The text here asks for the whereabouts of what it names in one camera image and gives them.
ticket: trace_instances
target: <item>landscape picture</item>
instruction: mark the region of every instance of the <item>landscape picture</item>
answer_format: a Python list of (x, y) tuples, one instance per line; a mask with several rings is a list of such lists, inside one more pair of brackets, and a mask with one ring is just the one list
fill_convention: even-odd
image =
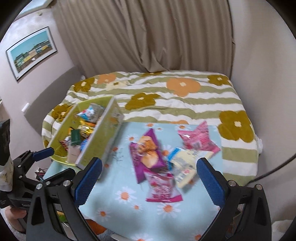
[(6, 54), (18, 81), (32, 67), (56, 51), (49, 27), (46, 27), (10, 47)]

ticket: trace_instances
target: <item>yellow-green storage box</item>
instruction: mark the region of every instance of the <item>yellow-green storage box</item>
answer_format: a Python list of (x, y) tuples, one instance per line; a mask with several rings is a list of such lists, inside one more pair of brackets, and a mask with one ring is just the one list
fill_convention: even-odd
[[(91, 103), (99, 104), (106, 109), (97, 122), (84, 151), (80, 153), (76, 163), (67, 163), (67, 151), (59, 141), (64, 140), (69, 135), (70, 127), (74, 129), (78, 128), (80, 117), (77, 114), (87, 109)], [(107, 160), (122, 122), (123, 114), (120, 112), (120, 108), (112, 96), (95, 98), (75, 104), (48, 145), (48, 147), (54, 148), (54, 155), (51, 158), (62, 164), (73, 167), (77, 166), (80, 169), (84, 169), (93, 157), (100, 158), (104, 163)]]

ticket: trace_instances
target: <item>purple snack bag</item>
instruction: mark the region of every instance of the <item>purple snack bag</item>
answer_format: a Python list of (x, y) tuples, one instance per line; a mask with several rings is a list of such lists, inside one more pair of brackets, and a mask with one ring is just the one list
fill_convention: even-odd
[(158, 141), (151, 128), (138, 141), (130, 143), (130, 154), (137, 177), (137, 183), (144, 181), (144, 169), (158, 169), (166, 167), (158, 149)]

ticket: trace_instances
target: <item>pink snack bag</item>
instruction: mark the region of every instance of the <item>pink snack bag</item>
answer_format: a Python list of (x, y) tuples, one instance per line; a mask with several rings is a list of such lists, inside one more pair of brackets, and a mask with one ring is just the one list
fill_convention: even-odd
[(145, 180), (144, 169), (160, 169), (166, 167), (158, 149), (158, 140), (152, 128), (140, 138), (138, 143), (131, 142), (129, 147), (137, 183)]
[(214, 154), (220, 151), (220, 148), (211, 141), (207, 122), (202, 122), (194, 131), (178, 131), (178, 134), (184, 141), (186, 149), (212, 151)]
[(174, 177), (170, 173), (158, 174), (144, 170), (150, 189), (146, 198), (147, 202), (180, 202), (183, 201), (181, 193), (174, 186)]

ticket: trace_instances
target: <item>brown curtain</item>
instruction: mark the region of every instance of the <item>brown curtain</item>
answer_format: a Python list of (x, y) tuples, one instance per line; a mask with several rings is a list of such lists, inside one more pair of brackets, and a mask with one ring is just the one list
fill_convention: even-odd
[(87, 76), (173, 69), (230, 76), (227, 0), (57, 0), (54, 18)]

